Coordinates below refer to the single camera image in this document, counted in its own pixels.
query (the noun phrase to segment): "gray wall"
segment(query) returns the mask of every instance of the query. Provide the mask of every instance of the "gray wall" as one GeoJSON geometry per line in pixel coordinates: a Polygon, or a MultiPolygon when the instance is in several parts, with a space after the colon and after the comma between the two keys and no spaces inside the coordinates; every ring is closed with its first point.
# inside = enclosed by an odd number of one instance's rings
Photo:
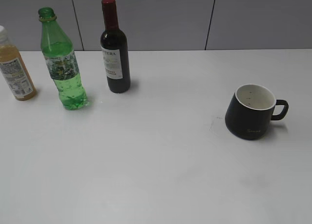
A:
{"type": "Polygon", "coordinates": [[[0,25],[21,51],[39,51],[41,22],[38,10],[50,6],[58,22],[71,38],[76,50],[82,50],[77,22],[71,0],[0,0],[0,25]]]}
{"type": "MultiPolygon", "coordinates": [[[[116,0],[119,27],[130,50],[204,50],[213,1],[116,0]]],[[[99,50],[101,0],[74,2],[84,48],[99,50]]]]}
{"type": "MultiPolygon", "coordinates": [[[[99,50],[100,1],[0,0],[0,25],[20,50],[40,50],[37,11],[51,6],[75,50],[99,50]]],[[[117,10],[129,50],[312,48],[311,0],[117,0],[117,10]]]]}
{"type": "Polygon", "coordinates": [[[216,0],[207,49],[312,48],[312,0],[216,0]]]}

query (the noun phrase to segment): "bottle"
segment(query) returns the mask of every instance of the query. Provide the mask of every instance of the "bottle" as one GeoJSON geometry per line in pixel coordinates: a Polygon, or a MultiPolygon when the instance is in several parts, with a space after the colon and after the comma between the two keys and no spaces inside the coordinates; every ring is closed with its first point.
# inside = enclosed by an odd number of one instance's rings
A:
{"type": "Polygon", "coordinates": [[[28,74],[19,50],[10,42],[6,29],[0,25],[0,71],[15,99],[29,100],[36,89],[28,74]]]}
{"type": "Polygon", "coordinates": [[[39,10],[42,22],[41,50],[51,78],[58,89],[58,96],[66,109],[79,109],[87,104],[86,92],[71,40],[60,28],[52,8],[39,10]]]}
{"type": "Polygon", "coordinates": [[[101,47],[107,82],[112,92],[122,93],[130,88],[127,38],[118,26],[116,1],[102,0],[102,10],[105,31],[101,47]]]}

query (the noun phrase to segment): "mug handle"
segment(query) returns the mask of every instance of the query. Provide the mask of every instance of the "mug handle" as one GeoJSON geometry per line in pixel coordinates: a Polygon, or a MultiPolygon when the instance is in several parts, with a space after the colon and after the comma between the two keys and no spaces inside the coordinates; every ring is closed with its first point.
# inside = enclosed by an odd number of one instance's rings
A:
{"type": "Polygon", "coordinates": [[[284,108],[280,114],[272,115],[272,117],[271,117],[272,121],[282,120],[286,116],[286,113],[287,113],[288,108],[289,108],[289,105],[288,105],[287,101],[285,101],[285,100],[276,100],[276,105],[283,105],[284,108]]]}

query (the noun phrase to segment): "white bottle cap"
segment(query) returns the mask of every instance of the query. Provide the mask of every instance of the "white bottle cap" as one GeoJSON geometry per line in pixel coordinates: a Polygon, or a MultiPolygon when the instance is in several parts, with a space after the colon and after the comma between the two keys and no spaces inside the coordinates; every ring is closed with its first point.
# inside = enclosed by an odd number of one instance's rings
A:
{"type": "Polygon", "coordinates": [[[0,25],[0,42],[6,40],[8,40],[8,32],[2,25],[0,25]]]}

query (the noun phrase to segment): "green plastic bottle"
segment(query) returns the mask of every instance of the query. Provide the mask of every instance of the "green plastic bottle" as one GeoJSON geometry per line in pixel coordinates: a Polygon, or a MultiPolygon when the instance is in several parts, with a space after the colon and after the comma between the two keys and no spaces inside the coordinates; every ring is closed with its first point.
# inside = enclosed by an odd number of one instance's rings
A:
{"type": "Polygon", "coordinates": [[[39,10],[42,22],[41,50],[50,76],[58,88],[64,107],[79,109],[87,104],[86,92],[81,84],[73,44],[56,21],[52,8],[39,10]]]}

